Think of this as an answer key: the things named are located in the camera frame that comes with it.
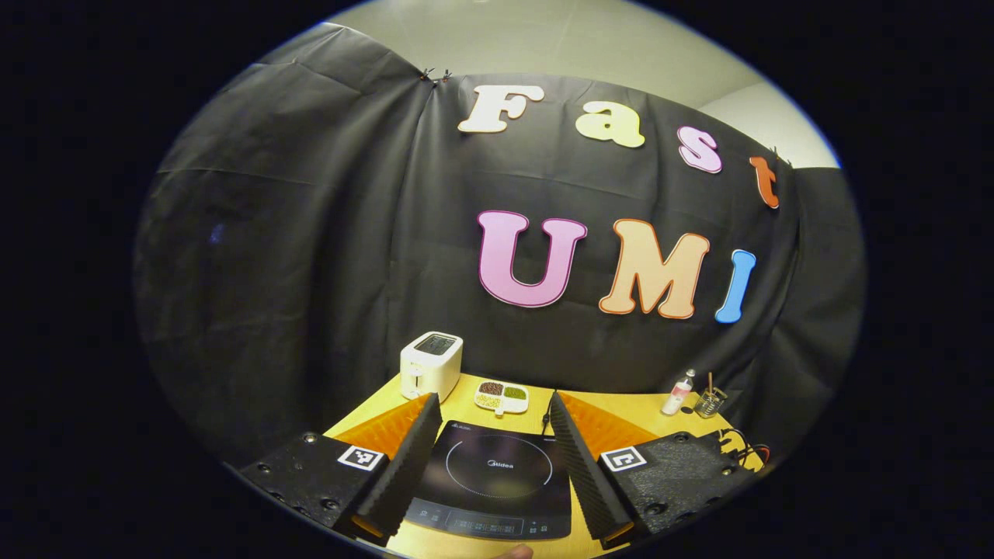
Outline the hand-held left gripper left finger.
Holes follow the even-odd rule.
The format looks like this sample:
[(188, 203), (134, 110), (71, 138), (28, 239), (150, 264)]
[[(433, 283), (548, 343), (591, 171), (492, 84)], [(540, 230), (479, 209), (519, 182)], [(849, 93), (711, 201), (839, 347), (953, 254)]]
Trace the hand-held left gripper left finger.
[(296, 436), (239, 474), (344, 536), (390, 539), (411, 505), (442, 421), (437, 394), (427, 393), (337, 436)]

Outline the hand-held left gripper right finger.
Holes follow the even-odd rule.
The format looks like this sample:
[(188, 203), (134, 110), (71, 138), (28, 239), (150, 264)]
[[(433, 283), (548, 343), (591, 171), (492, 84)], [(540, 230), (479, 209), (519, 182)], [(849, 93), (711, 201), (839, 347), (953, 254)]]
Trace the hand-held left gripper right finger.
[(556, 391), (551, 431), (593, 540), (604, 549), (664, 536), (713, 512), (766, 466), (721, 416), (700, 417), (691, 394), (673, 415), (661, 394)]

